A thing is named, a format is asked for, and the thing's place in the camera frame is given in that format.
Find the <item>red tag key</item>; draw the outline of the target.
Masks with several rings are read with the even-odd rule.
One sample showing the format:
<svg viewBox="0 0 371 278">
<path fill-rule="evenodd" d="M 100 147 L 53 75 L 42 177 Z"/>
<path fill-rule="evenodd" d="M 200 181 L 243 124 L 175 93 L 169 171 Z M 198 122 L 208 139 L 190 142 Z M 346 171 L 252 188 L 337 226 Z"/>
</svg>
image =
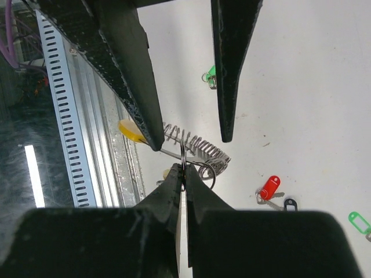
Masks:
<svg viewBox="0 0 371 278">
<path fill-rule="evenodd" d="M 255 191 L 256 202 L 259 205 L 268 205 L 272 209 L 277 211 L 283 211 L 283 207 L 273 203 L 271 200 L 275 198 L 284 197 L 284 192 L 278 192 L 278 188 L 281 184 L 281 180 L 278 176 L 271 176 L 264 184 L 263 187 L 258 188 Z"/>
</svg>

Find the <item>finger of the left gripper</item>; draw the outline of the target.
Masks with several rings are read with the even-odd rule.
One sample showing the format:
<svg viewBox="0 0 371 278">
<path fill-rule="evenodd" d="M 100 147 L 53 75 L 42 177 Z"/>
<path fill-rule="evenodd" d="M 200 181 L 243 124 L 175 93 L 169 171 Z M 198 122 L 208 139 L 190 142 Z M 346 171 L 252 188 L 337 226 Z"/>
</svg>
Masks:
<svg viewBox="0 0 371 278">
<path fill-rule="evenodd" d="M 163 120 L 147 34 L 132 1 L 29 1 L 120 99 L 154 151 Z"/>
<path fill-rule="evenodd" d="M 263 1 L 219 0 L 210 3 L 221 139 L 231 142 L 239 79 Z"/>
</svg>

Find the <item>keyring with yellow handle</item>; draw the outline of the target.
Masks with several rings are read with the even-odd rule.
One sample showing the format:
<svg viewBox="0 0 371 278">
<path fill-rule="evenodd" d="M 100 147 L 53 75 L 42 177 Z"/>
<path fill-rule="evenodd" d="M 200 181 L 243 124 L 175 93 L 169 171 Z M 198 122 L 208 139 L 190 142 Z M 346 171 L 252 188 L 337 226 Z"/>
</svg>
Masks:
<svg viewBox="0 0 371 278">
<path fill-rule="evenodd" d="M 227 169 L 231 158 L 208 140 L 177 125 L 164 122 L 163 133 L 166 142 L 179 146 L 180 153 L 174 153 L 164 148 L 160 152 L 198 167 L 198 175 L 201 180 L 212 180 L 211 188 L 213 188 L 216 177 Z"/>
</svg>

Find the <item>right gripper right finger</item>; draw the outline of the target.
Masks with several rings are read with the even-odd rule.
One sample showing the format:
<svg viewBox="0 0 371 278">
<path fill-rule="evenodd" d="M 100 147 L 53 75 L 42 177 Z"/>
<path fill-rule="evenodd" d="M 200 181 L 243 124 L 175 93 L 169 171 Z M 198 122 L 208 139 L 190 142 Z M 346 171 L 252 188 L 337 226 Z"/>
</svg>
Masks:
<svg viewBox="0 0 371 278">
<path fill-rule="evenodd" d="M 339 223 L 319 211 L 236 210 L 185 169 L 194 277 L 361 277 Z"/>
</svg>

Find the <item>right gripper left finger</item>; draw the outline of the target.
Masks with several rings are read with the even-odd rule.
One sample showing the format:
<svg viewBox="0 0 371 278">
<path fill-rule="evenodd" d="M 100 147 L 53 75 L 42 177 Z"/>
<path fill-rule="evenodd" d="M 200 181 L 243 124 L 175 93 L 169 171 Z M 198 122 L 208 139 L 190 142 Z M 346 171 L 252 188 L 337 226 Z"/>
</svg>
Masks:
<svg viewBox="0 0 371 278">
<path fill-rule="evenodd" d="M 182 169 L 134 207 L 25 213 L 1 258 L 2 277 L 177 277 Z"/>
</svg>

